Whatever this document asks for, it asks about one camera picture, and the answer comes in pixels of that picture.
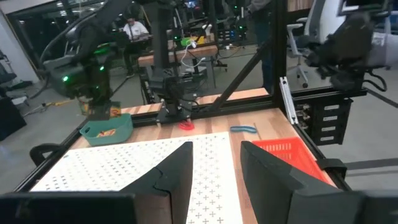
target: person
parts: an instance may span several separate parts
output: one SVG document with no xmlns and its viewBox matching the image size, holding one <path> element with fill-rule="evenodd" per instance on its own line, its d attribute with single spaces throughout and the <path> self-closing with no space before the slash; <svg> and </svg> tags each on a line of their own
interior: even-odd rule
<svg viewBox="0 0 398 224">
<path fill-rule="evenodd" d="M 254 22 L 254 33 L 257 44 L 261 46 L 271 38 L 271 0 L 250 0 L 247 2 L 246 14 Z M 271 51 L 261 58 L 263 87 L 269 94 L 273 93 L 273 75 Z"/>
<path fill-rule="evenodd" d="M 134 17 L 130 17 L 127 19 L 127 24 L 123 27 L 123 32 L 127 34 L 130 40 L 137 40 L 140 37 L 145 35 L 149 35 L 148 30 L 142 23 L 136 21 Z M 124 63 L 127 68 L 127 76 L 131 77 L 134 75 L 134 71 L 132 69 L 132 62 L 130 56 L 132 54 L 138 54 L 141 51 L 139 44 L 127 44 L 126 48 L 123 52 Z"/>
</svg>

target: man in white shirt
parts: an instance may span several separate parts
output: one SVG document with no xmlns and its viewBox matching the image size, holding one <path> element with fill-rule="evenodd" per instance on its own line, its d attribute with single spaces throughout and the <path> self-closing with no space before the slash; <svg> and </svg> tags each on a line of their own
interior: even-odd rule
<svg viewBox="0 0 398 224">
<path fill-rule="evenodd" d="M 137 40 L 141 37 L 149 35 L 148 30 L 145 28 L 142 23 L 135 20 L 135 18 L 127 19 L 127 24 L 123 27 L 123 32 L 125 32 L 130 40 Z M 133 76 L 132 70 L 132 62 L 130 59 L 130 55 L 138 54 L 141 51 L 140 45 L 138 43 L 131 43 L 126 46 L 123 52 L 124 63 L 126 64 L 127 68 L 127 76 Z"/>
</svg>

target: blue pliers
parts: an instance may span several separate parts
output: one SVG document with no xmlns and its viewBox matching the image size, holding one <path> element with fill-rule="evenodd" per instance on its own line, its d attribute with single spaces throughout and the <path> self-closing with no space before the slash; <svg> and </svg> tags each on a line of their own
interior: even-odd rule
<svg viewBox="0 0 398 224">
<path fill-rule="evenodd" d="M 256 134 L 257 133 L 257 129 L 251 126 L 232 126 L 229 129 L 231 132 L 247 132 L 247 133 L 251 133 L 251 134 Z"/>
</svg>

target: white cable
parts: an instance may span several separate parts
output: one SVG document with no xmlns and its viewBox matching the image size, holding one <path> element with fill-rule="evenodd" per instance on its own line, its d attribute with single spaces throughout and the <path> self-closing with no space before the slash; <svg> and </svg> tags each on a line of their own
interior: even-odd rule
<svg viewBox="0 0 398 224">
<path fill-rule="evenodd" d="M 193 40 L 191 41 L 191 43 L 185 48 L 184 56 L 182 56 L 180 62 L 181 62 L 181 64 L 185 65 L 186 67 L 195 68 L 195 67 L 199 66 L 201 64 L 201 62 L 204 61 L 206 58 L 201 58 L 200 61 L 196 65 L 187 65 L 186 63 L 184 63 L 184 58 L 185 58 L 185 56 L 187 56 L 189 46 L 196 48 L 197 43 Z"/>
</svg>

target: blue object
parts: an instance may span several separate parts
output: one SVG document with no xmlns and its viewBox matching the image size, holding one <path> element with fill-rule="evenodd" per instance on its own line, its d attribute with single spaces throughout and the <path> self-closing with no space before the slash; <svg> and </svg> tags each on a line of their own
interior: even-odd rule
<svg viewBox="0 0 398 224">
<path fill-rule="evenodd" d="M 257 129 L 251 126 L 232 126 L 229 130 L 231 132 L 247 132 L 252 134 L 257 133 Z"/>
<path fill-rule="evenodd" d="M 101 132 L 115 129 L 111 136 L 98 137 Z M 131 114 L 122 114 L 107 121 L 89 121 L 80 129 L 80 134 L 91 146 L 103 146 L 125 142 L 132 133 Z"/>
</svg>

